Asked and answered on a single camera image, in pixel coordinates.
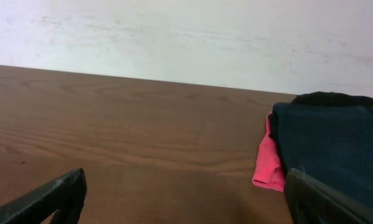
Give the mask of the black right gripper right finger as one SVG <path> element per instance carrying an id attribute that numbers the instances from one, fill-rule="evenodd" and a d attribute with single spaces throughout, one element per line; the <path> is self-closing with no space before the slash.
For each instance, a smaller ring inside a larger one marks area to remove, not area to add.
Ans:
<path id="1" fill-rule="evenodd" d="M 299 169 L 288 171 L 284 193 L 294 223 L 373 224 L 373 209 Z"/>

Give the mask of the navy blue garment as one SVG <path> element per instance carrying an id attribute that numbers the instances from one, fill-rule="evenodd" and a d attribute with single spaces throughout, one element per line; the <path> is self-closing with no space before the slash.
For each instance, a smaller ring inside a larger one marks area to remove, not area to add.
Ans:
<path id="1" fill-rule="evenodd" d="M 373 107 L 277 103 L 271 133 L 284 171 L 299 169 L 373 209 Z"/>

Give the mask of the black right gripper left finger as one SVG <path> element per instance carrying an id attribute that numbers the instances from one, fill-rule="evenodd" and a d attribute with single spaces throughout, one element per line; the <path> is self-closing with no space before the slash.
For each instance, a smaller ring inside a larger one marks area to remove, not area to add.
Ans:
<path id="1" fill-rule="evenodd" d="M 80 219 L 87 182 L 78 168 L 0 206 L 0 224 L 51 223 L 77 224 Z"/>

